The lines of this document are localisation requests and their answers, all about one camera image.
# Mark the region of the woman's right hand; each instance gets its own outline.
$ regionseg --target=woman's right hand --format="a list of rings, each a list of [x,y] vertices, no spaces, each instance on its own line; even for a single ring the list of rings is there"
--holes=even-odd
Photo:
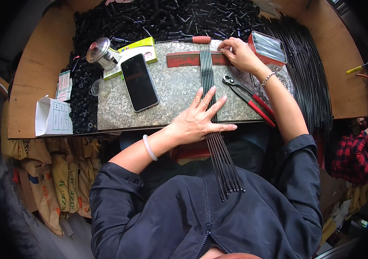
[[[263,81],[272,71],[253,53],[249,45],[241,39],[230,37],[217,47],[239,70],[252,73]]]
[[[234,124],[216,124],[211,122],[211,119],[227,100],[227,96],[224,95],[207,109],[215,93],[216,87],[213,86],[202,99],[203,89],[200,88],[190,107],[181,112],[170,125],[159,132],[167,132],[166,136],[170,136],[174,146],[178,146],[200,141],[204,139],[206,134],[211,132],[233,131],[237,129],[237,126]]]

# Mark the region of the screwdriver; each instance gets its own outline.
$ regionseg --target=screwdriver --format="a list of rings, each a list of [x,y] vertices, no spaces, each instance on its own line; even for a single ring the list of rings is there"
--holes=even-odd
[[[368,66],[368,62],[367,62],[367,63],[365,63],[364,65],[359,65],[359,66],[358,66],[358,67],[356,67],[356,68],[353,68],[353,69],[348,70],[348,71],[347,71],[347,74],[351,74],[351,73],[357,72],[358,70],[362,69],[362,68],[363,68],[363,67],[365,67],[366,65]]]
[[[211,37],[209,36],[194,36],[194,37],[187,37],[183,39],[172,39],[169,41],[156,41],[155,43],[164,43],[164,42],[191,42],[191,43],[210,43]]]

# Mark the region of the bundle of black rods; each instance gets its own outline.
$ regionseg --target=bundle of black rods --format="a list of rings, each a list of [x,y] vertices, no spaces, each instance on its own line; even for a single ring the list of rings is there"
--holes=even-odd
[[[324,131],[328,139],[332,128],[331,100],[324,67],[310,31],[294,18],[262,17],[265,34],[284,43],[286,68],[293,82],[293,96],[302,111],[309,134]]]
[[[201,83],[203,86],[203,98],[214,85],[214,71],[211,60],[211,51],[208,46],[200,48],[201,63]],[[216,95],[214,95],[208,104],[208,109],[216,103]],[[217,114],[211,119],[213,123],[217,123]],[[229,199],[232,192],[245,192],[242,181],[235,169],[229,151],[221,137],[220,132],[209,133],[206,135],[208,150],[210,151],[211,161],[213,163],[214,172],[218,184],[218,194],[224,202],[224,198]]]

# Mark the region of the person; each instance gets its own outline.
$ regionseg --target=person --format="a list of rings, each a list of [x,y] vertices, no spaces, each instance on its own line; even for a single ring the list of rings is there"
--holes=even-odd
[[[368,184],[368,127],[364,118],[358,118],[357,124],[360,134],[342,136],[327,172],[332,177],[362,186]]]
[[[218,49],[235,67],[261,82],[272,73],[240,39],[226,39]],[[187,110],[147,138],[148,149],[140,140],[102,166],[90,191],[94,256],[310,258],[322,234],[317,147],[297,103],[275,75],[267,79],[264,89],[285,142],[275,186],[256,174],[259,167],[248,171],[233,159],[246,192],[230,194],[222,202],[211,160],[193,161],[181,166],[185,173],[162,179],[149,197],[143,197],[144,175],[163,175],[164,153],[211,132],[237,129],[233,124],[211,122],[226,96],[207,109],[216,89],[212,87],[203,99],[199,89]],[[253,150],[244,160],[259,163],[260,148],[240,141]],[[159,160],[153,162],[150,153]]]

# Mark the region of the smartphone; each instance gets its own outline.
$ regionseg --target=smartphone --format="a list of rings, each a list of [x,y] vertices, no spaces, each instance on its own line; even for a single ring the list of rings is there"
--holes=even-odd
[[[135,112],[143,111],[160,102],[143,54],[122,62],[121,71]]]

